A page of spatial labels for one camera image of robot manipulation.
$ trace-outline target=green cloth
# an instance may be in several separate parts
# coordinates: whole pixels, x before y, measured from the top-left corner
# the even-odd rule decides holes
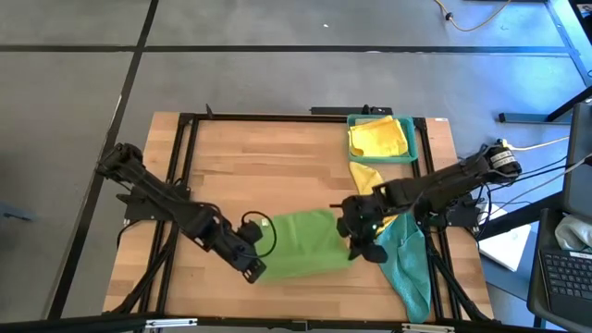
[[[409,213],[401,214],[378,236],[388,260],[380,264],[388,282],[397,291],[412,323],[429,317],[431,289],[427,272],[426,239]]]
[[[263,258],[267,269],[263,281],[294,278],[349,267],[350,252],[337,232],[337,220],[327,209],[273,216],[276,249]],[[255,243],[257,253],[266,253],[274,235],[266,220],[258,222],[263,238]]]

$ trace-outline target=plastic tray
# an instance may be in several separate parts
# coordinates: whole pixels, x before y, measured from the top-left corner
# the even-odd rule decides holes
[[[348,131],[350,127],[355,126],[357,119],[379,119],[385,116],[379,115],[348,115]],[[356,156],[350,150],[350,141],[348,140],[347,150],[350,160],[358,163],[412,163],[417,159],[417,143],[415,142],[415,126],[411,117],[396,117],[401,123],[403,134],[407,139],[407,153],[399,156],[379,157],[379,156]]]

